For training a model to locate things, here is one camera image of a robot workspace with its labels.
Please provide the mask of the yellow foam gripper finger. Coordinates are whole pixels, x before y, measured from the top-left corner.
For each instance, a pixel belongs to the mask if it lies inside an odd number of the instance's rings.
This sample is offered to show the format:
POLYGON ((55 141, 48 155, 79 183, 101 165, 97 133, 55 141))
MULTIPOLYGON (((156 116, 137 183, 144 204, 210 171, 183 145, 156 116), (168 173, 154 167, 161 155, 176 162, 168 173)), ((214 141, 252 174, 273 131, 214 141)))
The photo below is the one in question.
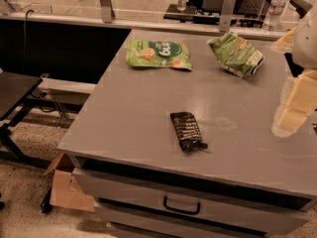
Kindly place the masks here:
POLYGON ((296 133, 317 108, 317 70, 306 68, 283 85, 271 132, 285 138, 296 133))
POLYGON ((292 28, 291 30, 289 30, 285 35, 274 42, 270 49, 276 53, 291 54, 295 32, 296 28, 292 28))

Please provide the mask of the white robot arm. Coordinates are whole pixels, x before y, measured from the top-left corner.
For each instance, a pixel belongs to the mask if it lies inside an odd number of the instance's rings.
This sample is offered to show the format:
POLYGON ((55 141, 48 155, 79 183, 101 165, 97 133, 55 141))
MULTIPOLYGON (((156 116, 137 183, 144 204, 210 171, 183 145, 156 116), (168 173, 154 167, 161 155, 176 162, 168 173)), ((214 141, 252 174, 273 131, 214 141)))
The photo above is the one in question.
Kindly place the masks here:
POLYGON ((285 138, 296 133, 317 109, 317 5, 299 20, 293 36, 292 60, 304 70, 283 85, 271 132, 285 138))

